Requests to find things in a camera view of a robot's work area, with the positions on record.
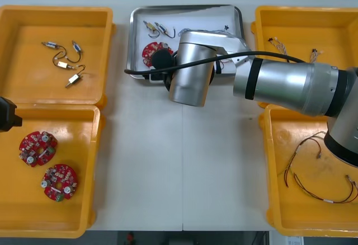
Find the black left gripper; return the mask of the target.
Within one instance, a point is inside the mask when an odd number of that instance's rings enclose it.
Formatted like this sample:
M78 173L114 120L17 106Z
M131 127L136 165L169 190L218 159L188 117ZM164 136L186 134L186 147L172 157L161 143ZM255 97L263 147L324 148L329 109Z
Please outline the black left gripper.
M1 132L7 132L12 127L21 127L22 118L15 115L16 105L4 98L1 97Z

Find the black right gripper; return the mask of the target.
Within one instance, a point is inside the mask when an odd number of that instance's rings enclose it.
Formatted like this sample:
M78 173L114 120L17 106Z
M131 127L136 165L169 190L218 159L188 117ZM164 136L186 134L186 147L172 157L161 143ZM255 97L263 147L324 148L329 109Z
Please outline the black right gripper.
M163 72L163 83L167 91L170 91L172 79L175 75L175 71L166 71Z

